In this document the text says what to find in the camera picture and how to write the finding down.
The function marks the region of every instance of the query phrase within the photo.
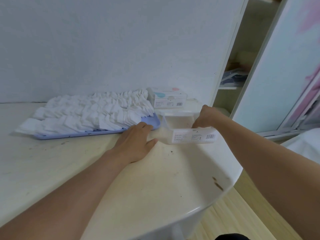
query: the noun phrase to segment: blue tray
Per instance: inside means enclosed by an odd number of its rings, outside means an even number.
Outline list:
[[[153,125],[152,130],[156,130],[160,127],[160,120],[158,116],[154,113],[153,117],[148,116],[148,117],[142,117],[141,118],[142,122],[146,122],[148,125]],[[114,134],[114,133],[122,133],[126,131],[127,129],[119,129],[119,130],[99,130],[96,129],[94,131],[88,131],[88,132],[79,132],[79,133],[74,133],[74,134],[58,134],[58,135],[48,135],[48,136],[43,136],[43,135],[34,135],[36,138],[40,140],[48,140],[48,139],[58,139],[58,138],[68,138],[68,137],[78,137],[78,136],[94,136],[94,135],[104,135],[104,134]]]

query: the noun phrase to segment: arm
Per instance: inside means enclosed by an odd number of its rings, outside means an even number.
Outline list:
[[[320,239],[320,165],[204,105],[193,128],[216,128],[250,178],[303,239]]]
[[[151,125],[140,122],[114,148],[0,228],[0,239],[80,239],[101,198],[124,167],[144,158],[157,143],[147,142]]]

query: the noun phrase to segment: transparent container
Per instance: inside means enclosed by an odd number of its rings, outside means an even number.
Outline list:
[[[218,131],[213,127],[191,129],[200,113],[164,113],[162,126],[168,144],[213,143],[218,138]]]
[[[147,88],[148,100],[155,109],[178,109],[186,103],[187,94],[179,88]]]

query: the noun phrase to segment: folded white wipe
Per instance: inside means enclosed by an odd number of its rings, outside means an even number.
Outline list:
[[[58,96],[36,110],[15,131],[30,135],[53,135],[121,130],[153,116],[148,91],[95,93],[92,96]]]

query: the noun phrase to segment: person's left hand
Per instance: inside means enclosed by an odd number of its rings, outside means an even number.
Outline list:
[[[140,161],[158,142],[156,138],[147,141],[147,137],[152,129],[153,126],[145,122],[131,126],[122,133],[112,150],[120,153],[128,164]]]

